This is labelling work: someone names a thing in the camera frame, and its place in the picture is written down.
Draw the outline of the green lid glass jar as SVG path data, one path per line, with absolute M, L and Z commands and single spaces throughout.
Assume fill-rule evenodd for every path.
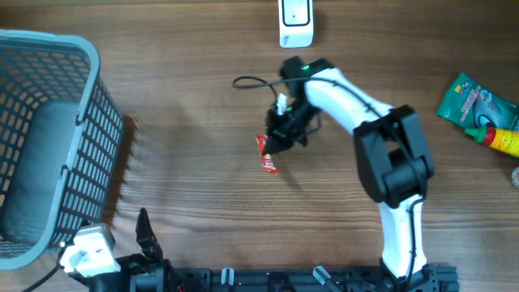
M 515 188 L 519 188 L 519 167 L 516 167 L 511 174 L 512 185 Z

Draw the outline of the red snack bar wrapper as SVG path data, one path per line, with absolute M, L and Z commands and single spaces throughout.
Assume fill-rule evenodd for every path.
M 269 173 L 269 174 L 277 174 L 278 170 L 277 170 L 277 168 L 275 167 L 275 165 L 274 165 L 274 163 L 272 161 L 271 155 L 270 154 L 263 154 L 263 151 L 265 149 L 268 137 L 266 135 L 263 135 L 263 134 L 256 135 L 255 137 L 256 137 L 256 142 L 257 142 L 258 147 L 259 147 L 259 154 L 260 154 L 260 157 L 261 157 L 263 171 L 265 173 Z

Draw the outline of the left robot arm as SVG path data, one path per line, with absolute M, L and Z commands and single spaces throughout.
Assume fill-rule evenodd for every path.
M 136 242 L 141 247 L 137 254 L 119 257 L 121 270 L 103 273 L 87 280 L 88 290 L 109 292 L 184 292 L 185 286 L 174 271 L 153 233 L 148 212 L 141 208 L 135 227 Z

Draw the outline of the red yellow sauce bottle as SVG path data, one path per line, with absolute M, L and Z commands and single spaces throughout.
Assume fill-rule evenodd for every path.
M 493 127 L 466 128 L 464 132 L 473 137 L 474 141 L 506 153 L 512 157 L 518 157 L 518 133 Z

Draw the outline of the green 3M product pack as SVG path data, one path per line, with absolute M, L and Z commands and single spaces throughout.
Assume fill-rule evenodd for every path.
M 465 72 L 446 90 L 436 115 L 459 127 L 518 131 L 518 104 L 482 86 Z

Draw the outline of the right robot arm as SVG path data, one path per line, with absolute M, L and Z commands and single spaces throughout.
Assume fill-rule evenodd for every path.
M 382 263 L 399 290 L 410 288 L 427 264 L 422 250 L 421 210 L 434 173 L 417 113 L 369 96 L 325 58 L 306 64 L 286 59 L 280 81 L 294 102 L 268 111 L 263 152 L 275 154 L 307 144 L 307 125 L 325 112 L 354 138 L 360 182 L 380 209 Z

